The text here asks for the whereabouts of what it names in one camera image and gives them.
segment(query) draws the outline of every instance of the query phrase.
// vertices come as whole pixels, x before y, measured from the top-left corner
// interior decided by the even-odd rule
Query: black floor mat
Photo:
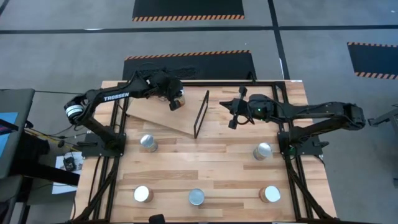
[[[136,0],[134,22],[244,19],[242,0]]]
[[[182,80],[256,80],[249,50],[127,57],[123,80],[134,72],[166,71]]]
[[[398,79],[396,45],[349,42],[348,50],[356,76]]]

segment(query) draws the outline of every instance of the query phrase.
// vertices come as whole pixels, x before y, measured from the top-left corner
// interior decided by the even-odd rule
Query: wooden board
[[[206,88],[185,87],[184,92],[185,105],[175,111],[170,111],[169,101],[161,101],[154,96],[149,99],[132,99],[127,114],[193,137],[193,126],[206,95]]]
[[[116,82],[104,82],[103,88]],[[289,101],[295,105],[307,104],[303,83],[286,81]],[[198,139],[179,131],[137,118],[128,118],[125,132],[127,146],[121,158],[115,191],[111,222],[146,222],[151,215],[163,213],[168,222],[272,222],[294,221],[289,184],[284,161],[279,154],[277,125],[256,122],[228,128],[231,115],[219,101],[238,97],[238,87],[206,87],[210,102]],[[248,87],[248,96],[262,93],[272,96],[269,87]],[[103,103],[95,118],[109,124],[113,103]],[[312,120],[296,121],[307,126]],[[159,143],[159,150],[149,153],[139,145],[144,133],[151,132]],[[252,150],[260,142],[271,144],[273,158],[256,161]],[[308,189],[330,215],[335,209],[325,169],[313,156],[302,156]],[[76,212],[80,214],[88,202],[96,158],[86,159],[76,193]],[[154,189],[150,203],[133,200],[135,187],[147,185]],[[263,203],[258,190],[275,185],[282,198],[276,203]],[[188,202],[188,193],[201,188],[206,195],[203,205],[194,207]],[[101,216],[107,197],[103,197]],[[300,207],[305,216],[301,195]]]

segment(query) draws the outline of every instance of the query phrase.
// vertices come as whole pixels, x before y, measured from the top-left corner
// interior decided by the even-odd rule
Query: silver cylinder
[[[150,134],[146,134],[144,137],[142,137],[140,143],[141,146],[148,149],[150,152],[155,152],[158,148],[155,138]]]
[[[260,143],[253,151],[254,158],[261,161],[272,155],[271,146],[268,143]]]
[[[200,189],[193,189],[189,192],[189,202],[199,206],[205,201],[205,193]]]

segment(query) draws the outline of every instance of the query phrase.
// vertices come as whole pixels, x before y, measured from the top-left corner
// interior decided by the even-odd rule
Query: computer monitor
[[[0,119],[0,135],[9,134],[18,131],[18,126],[11,124],[3,119]]]

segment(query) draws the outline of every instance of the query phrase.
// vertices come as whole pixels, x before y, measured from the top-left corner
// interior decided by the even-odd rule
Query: orange striped tape
[[[393,80],[393,79],[398,80],[398,75],[395,75],[395,74],[356,72],[355,75],[357,77],[364,77],[364,78],[381,78],[381,79],[389,79],[389,80]]]
[[[250,50],[225,50],[225,51],[216,51],[216,52],[194,52],[194,53],[180,53],[180,54],[141,55],[141,56],[126,57],[124,60],[145,59],[145,58],[162,58],[162,57],[184,57],[184,56],[197,56],[197,55],[240,54],[240,53],[251,54],[251,51]]]
[[[392,44],[367,44],[367,43],[359,43],[359,42],[348,42],[348,45],[365,45],[365,46],[374,46],[374,47],[397,47]]]
[[[133,22],[159,21],[198,21],[218,19],[244,19],[244,15],[206,15],[206,16],[141,16],[132,18]]]

